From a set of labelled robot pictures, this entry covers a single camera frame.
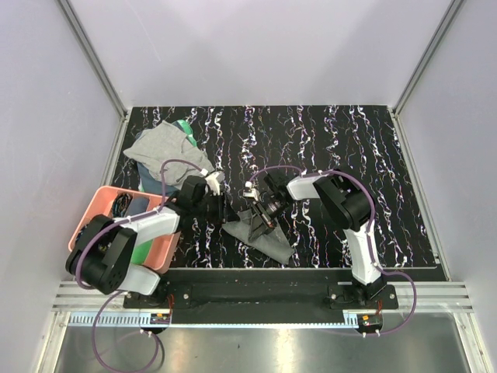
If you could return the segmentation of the dark grey napkin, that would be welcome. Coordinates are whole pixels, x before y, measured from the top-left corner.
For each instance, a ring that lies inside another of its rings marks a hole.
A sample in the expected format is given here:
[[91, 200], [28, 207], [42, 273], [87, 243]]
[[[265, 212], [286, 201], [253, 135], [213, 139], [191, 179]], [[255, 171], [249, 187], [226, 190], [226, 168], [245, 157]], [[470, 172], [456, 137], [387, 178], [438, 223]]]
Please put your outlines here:
[[288, 242], [282, 228], [278, 225], [269, 233], [263, 234], [253, 241], [249, 241], [252, 212], [245, 210], [238, 212], [237, 221], [227, 221], [221, 227], [229, 235], [235, 237], [247, 246], [258, 250], [276, 262], [288, 265], [294, 254], [294, 248]]

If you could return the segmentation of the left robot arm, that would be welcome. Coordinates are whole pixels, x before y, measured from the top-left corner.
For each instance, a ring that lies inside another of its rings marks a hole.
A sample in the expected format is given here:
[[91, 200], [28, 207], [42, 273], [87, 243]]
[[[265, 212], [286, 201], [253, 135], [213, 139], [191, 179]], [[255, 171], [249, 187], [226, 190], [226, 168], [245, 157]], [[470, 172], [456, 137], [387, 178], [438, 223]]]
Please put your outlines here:
[[143, 265], [132, 264], [136, 246], [174, 235], [193, 219], [221, 225], [238, 216], [231, 209], [224, 188], [224, 173], [189, 176], [182, 188], [151, 210], [109, 218], [98, 214], [87, 224], [65, 263], [79, 286], [104, 295], [115, 291], [138, 293], [152, 308], [162, 306], [168, 289], [159, 284], [159, 274]]

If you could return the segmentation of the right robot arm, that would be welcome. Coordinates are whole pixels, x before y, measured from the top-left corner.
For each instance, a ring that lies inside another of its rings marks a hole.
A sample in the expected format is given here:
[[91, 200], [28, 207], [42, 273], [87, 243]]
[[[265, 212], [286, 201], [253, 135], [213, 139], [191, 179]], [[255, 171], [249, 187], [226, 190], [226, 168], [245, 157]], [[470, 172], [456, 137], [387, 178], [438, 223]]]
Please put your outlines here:
[[343, 230], [352, 258], [349, 296], [362, 308], [378, 302], [386, 286], [374, 243], [375, 203], [370, 192], [353, 176], [329, 170], [290, 179], [275, 171], [264, 181], [272, 193], [261, 200], [254, 177], [245, 183], [244, 197], [251, 201], [252, 217], [248, 240], [255, 241], [276, 228], [276, 218], [292, 204], [318, 199], [334, 225]]

